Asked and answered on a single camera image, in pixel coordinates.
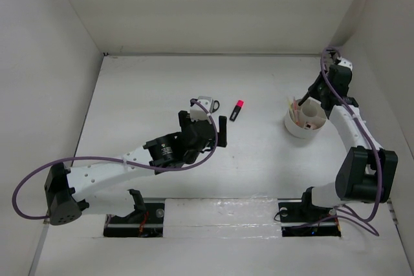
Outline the slim red highlighter pen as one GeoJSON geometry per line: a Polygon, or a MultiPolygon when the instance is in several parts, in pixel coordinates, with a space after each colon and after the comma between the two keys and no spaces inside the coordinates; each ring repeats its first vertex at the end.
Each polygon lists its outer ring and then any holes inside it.
{"type": "Polygon", "coordinates": [[[299,127],[303,127],[305,122],[301,112],[301,107],[298,105],[299,101],[293,97],[292,98],[292,113],[294,115],[295,123],[299,127]]]}

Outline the slim yellow highlighter pen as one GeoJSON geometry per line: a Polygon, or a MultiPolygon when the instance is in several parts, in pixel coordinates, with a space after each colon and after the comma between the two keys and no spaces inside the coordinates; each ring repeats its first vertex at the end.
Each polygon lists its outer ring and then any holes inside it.
{"type": "Polygon", "coordinates": [[[298,110],[297,110],[297,107],[296,107],[295,97],[293,97],[293,98],[288,97],[287,102],[288,102],[288,105],[289,105],[290,117],[292,118],[292,121],[295,124],[298,124],[298,121],[299,121],[298,120],[298,110]]]}

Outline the black handled scissors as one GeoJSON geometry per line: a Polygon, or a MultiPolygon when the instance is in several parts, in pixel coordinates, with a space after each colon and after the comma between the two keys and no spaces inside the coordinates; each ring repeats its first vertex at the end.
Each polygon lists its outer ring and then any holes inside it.
{"type": "Polygon", "coordinates": [[[214,100],[213,101],[213,107],[212,107],[212,112],[216,112],[218,111],[220,108],[220,102],[218,100],[214,100]]]}

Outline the pink capped black highlighter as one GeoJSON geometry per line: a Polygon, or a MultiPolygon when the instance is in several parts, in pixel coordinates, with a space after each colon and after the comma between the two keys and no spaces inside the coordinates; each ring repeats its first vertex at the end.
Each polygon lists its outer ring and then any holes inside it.
{"type": "Polygon", "coordinates": [[[237,118],[237,116],[239,115],[242,107],[244,105],[244,101],[243,100],[238,100],[237,103],[235,104],[235,107],[232,110],[232,113],[230,114],[229,120],[231,122],[234,122],[237,118]]]}

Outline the pink eraser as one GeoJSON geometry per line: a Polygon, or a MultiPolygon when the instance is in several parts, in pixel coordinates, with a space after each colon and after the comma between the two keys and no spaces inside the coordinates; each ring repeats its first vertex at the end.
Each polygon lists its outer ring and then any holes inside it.
{"type": "Polygon", "coordinates": [[[317,126],[314,123],[305,122],[303,128],[306,129],[306,130],[315,130],[315,129],[317,129],[317,126]]]}

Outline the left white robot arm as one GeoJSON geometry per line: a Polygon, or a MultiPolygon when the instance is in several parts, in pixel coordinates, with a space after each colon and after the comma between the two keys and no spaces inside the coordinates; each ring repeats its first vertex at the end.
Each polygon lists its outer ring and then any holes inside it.
{"type": "Polygon", "coordinates": [[[83,213],[123,215],[130,222],[144,216],[144,206],[128,200],[120,206],[102,191],[135,178],[155,176],[164,172],[193,169],[210,158],[218,147],[227,145],[227,118],[213,121],[210,113],[192,117],[179,112],[180,131],[146,142],[142,147],[118,158],[86,156],[90,165],[66,167],[64,160],[50,165],[45,181],[45,196],[49,222],[53,226],[68,224],[83,213]]]}

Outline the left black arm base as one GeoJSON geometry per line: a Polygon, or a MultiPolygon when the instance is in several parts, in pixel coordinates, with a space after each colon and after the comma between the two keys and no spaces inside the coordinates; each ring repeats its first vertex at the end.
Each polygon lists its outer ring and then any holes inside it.
{"type": "Polygon", "coordinates": [[[106,215],[103,236],[108,238],[161,238],[164,231],[165,198],[143,198],[130,189],[134,210],[124,217],[106,215]]]}

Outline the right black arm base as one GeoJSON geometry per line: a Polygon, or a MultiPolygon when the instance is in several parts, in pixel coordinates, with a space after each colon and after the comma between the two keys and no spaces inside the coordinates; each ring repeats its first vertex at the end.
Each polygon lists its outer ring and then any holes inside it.
{"type": "Polygon", "coordinates": [[[341,237],[338,221],[327,207],[316,207],[311,202],[311,192],[301,198],[278,200],[274,221],[281,224],[282,237],[341,237]]]}

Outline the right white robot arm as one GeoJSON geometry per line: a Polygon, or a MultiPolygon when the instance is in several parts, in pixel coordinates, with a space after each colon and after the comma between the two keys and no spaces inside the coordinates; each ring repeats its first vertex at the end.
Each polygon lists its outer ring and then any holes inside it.
{"type": "Polygon", "coordinates": [[[347,150],[335,181],[310,187],[304,193],[308,199],[299,204],[299,212],[306,220],[320,216],[323,207],[346,202],[382,204],[391,193],[398,156],[373,138],[360,115],[358,103],[347,95],[352,77],[352,65],[348,61],[333,63],[319,73],[298,103],[303,107],[309,98],[319,101],[347,150]]]}

